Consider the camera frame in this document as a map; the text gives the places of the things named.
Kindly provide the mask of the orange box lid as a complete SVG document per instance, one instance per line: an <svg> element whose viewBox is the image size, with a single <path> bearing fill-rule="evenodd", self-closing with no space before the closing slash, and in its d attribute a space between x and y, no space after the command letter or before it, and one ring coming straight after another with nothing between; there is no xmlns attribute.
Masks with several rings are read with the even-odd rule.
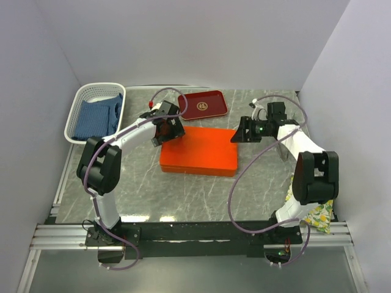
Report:
<svg viewBox="0 0 391 293"><path fill-rule="evenodd" d="M186 126L183 137L163 143L159 164L165 173L233 177L238 144L233 129Z"/></svg>

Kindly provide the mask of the metal serving tongs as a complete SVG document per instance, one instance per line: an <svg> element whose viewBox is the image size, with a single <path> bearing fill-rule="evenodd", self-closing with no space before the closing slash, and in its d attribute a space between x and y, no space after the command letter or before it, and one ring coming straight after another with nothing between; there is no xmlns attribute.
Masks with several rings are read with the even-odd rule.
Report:
<svg viewBox="0 0 391 293"><path fill-rule="evenodd" d="M290 152L289 152L288 148L284 144L278 143L276 146L276 149L277 149L277 153L278 153L280 159L283 162L286 162L290 156Z"/></svg>

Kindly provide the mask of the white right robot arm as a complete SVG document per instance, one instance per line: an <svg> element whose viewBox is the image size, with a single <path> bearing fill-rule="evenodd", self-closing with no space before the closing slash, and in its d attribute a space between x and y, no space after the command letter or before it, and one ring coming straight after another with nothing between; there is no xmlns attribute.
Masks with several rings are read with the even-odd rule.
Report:
<svg viewBox="0 0 391 293"><path fill-rule="evenodd" d="M233 183L228 194L228 216L233 225L242 232L259 234L267 232L274 243L283 242L289 235L287 226L302 220L313 208L334 200L339 192L339 157L334 151L326 151L303 131L303 123L287 118L285 103L268 103L266 118L257 120L242 116L231 143L260 142L264 137L272 137L275 142L266 147L264 154L276 145L283 145L296 160L292 180L293 196L273 213L273 224L260 230L249 230L235 222L231 212Z"/></svg>

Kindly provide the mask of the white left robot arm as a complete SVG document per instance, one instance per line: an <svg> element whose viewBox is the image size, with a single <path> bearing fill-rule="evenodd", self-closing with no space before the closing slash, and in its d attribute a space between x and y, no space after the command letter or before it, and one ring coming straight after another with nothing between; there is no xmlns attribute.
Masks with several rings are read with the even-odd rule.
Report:
<svg viewBox="0 0 391 293"><path fill-rule="evenodd" d="M184 135L180 108L162 101L117 134L107 139L87 139L76 175L90 195L95 211L94 227L105 244L115 245L122 238L122 221L114 198L122 157L148 140L159 147Z"/></svg>

